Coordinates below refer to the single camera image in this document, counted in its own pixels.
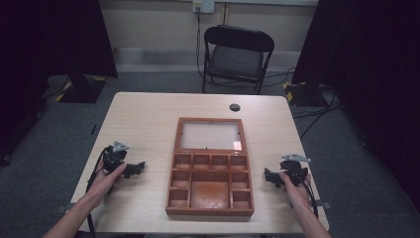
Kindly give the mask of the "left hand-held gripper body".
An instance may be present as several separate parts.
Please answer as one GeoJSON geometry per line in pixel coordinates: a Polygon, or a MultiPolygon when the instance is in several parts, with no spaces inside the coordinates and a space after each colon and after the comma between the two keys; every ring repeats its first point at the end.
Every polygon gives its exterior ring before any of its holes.
{"type": "Polygon", "coordinates": [[[103,154],[102,168],[108,174],[113,173],[120,165],[124,163],[128,149],[128,146],[119,141],[115,141],[112,145],[108,146],[103,154]]]}

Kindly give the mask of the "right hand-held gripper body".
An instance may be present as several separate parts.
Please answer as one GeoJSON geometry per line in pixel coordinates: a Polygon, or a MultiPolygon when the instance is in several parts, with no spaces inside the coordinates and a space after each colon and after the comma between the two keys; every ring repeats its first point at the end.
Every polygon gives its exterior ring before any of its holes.
{"type": "Polygon", "coordinates": [[[280,168],[290,177],[294,185],[300,185],[305,182],[308,169],[301,166],[301,162],[310,163],[311,160],[301,155],[283,155],[283,161],[280,163],[280,168]]]}

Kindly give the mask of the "wooden compartment box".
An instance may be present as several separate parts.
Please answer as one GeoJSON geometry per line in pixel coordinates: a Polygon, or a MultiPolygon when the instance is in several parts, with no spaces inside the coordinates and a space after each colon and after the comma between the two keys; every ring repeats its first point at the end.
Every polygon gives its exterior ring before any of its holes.
{"type": "Polygon", "coordinates": [[[253,215],[250,158],[240,119],[178,120],[165,211],[169,215],[253,215]]]}

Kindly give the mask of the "person's left hand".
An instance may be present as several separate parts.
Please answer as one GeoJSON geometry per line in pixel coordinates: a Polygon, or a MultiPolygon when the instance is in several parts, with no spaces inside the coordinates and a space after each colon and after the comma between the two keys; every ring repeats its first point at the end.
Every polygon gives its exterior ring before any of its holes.
{"type": "Polygon", "coordinates": [[[113,173],[106,175],[103,171],[99,172],[91,188],[85,196],[88,198],[89,209],[93,210],[101,202],[105,194],[110,190],[115,180],[118,179],[127,165],[120,165],[113,173]]]}

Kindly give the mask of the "person's right hand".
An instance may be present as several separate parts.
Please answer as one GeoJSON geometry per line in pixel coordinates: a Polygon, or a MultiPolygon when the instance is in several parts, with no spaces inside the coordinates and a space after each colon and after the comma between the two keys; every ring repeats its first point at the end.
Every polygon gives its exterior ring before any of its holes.
{"type": "Polygon", "coordinates": [[[290,177],[281,172],[279,174],[280,178],[284,181],[284,190],[287,194],[289,202],[291,203],[293,209],[296,212],[300,212],[302,210],[311,210],[311,203],[310,203],[310,194],[308,192],[311,177],[307,176],[305,182],[299,186],[296,186],[290,180],[290,177]]]}

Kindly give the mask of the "black stand base yellow stripes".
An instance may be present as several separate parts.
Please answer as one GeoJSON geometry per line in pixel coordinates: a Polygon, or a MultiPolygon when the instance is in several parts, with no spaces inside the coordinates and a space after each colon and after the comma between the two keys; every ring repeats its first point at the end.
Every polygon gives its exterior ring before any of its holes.
{"type": "Polygon", "coordinates": [[[293,84],[286,82],[282,85],[285,97],[290,105],[297,107],[326,107],[327,102],[318,86],[311,86],[305,82],[293,84]]]}
{"type": "Polygon", "coordinates": [[[53,75],[47,80],[43,99],[61,103],[95,103],[106,82],[106,78],[94,75],[83,75],[81,78],[53,75]]]}

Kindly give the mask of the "black folding chair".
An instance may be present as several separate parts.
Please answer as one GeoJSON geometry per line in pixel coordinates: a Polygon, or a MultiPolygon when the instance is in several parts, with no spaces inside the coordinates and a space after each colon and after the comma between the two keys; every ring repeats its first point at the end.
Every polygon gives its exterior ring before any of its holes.
{"type": "Polygon", "coordinates": [[[261,93],[265,73],[274,50],[267,33],[229,25],[210,27],[204,33],[205,58],[202,92],[207,76],[253,84],[261,93]]]}

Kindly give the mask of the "white wall socket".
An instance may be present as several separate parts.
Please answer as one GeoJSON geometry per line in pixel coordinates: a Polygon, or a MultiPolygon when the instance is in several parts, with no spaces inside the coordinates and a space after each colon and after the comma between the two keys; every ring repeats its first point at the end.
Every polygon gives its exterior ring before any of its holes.
{"type": "Polygon", "coordinates": [[[215,2],[213,0],[193,0],[192,11],[194,13],[213,14],[215,2]]]}

